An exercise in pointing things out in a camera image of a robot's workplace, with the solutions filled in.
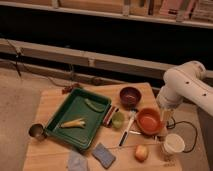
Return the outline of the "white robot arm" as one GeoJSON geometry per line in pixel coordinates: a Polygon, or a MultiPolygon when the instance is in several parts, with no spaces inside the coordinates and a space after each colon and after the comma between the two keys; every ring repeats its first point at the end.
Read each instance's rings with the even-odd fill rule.
{"type": "Polygon", "coordinates": [[[184,98],[213,117],[213,87],[202,81],[206,69],[199,61],[190,61],[168,69],[163,76],[165,85],[157,95],[157,103],[164,109],[176,109],[184,98]]]}

